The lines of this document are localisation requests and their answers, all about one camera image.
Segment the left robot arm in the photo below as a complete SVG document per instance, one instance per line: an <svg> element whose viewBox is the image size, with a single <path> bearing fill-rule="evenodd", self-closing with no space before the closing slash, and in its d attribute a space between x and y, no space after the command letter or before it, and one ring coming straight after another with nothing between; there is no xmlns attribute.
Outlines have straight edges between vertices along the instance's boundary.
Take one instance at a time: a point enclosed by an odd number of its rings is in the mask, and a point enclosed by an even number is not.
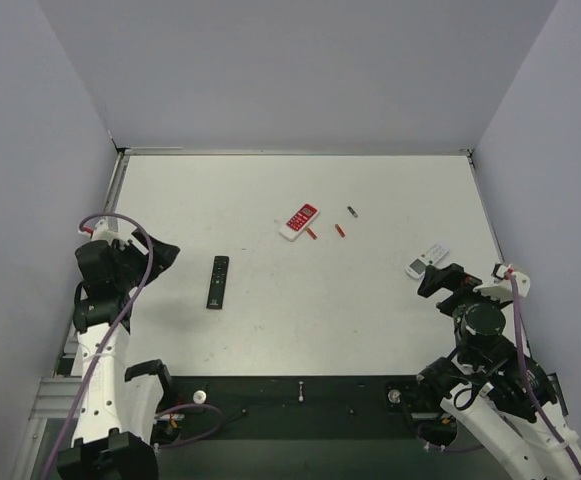
<svg viewBox="0 0 581 480"><path fill-rule="evenodd" d="M81 352L82 382L76 396L77 425L70 447L58 452L63 479L156 479L159 467L150 443L154 415L176 400L165 364L129 366L129 305L175 262L180 249L133 231L129 241L96 234L75 257L82 274L73 324Z"/></svg>

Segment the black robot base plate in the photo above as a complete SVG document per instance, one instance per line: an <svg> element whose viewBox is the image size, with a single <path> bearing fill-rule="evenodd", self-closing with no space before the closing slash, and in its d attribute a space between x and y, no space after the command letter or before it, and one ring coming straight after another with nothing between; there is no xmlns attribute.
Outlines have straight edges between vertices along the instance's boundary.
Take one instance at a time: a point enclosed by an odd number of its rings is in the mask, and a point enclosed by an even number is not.
<svg viewBox="0 0 581 480"><path fill-rule="evenodd" d="M175 376L159 406L183 439L425 439L448 445L458 423L412 375Z"/></svg>

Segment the black remote control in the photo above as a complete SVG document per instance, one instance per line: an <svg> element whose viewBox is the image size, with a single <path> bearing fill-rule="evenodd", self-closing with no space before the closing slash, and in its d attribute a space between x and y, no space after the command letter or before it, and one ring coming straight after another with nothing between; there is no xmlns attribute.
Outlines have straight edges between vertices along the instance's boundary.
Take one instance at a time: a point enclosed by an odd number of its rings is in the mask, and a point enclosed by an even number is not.
<svg viewBox="0 0 581 480"><path fill-rule="evenodd" d="M209 291L206 302L207 309L221 310L223 308L228 268L229 268L228 256L214 257L209 284Z"/></svg>

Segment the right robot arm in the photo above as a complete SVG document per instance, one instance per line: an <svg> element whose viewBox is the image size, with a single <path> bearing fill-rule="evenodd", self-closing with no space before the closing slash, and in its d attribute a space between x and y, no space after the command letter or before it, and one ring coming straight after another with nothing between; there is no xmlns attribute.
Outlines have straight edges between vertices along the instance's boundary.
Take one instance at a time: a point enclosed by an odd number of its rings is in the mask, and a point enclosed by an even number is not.
<svg viewBox="0 0 581 480"><path fill-rule="evenodd" d="M458 264L426 266L419 296L453 321L455 348L424 368L418 390L466 428L512 479L581 479L578 434L555 383L525 351L530 277L498 263L486 283Z"/></svg>

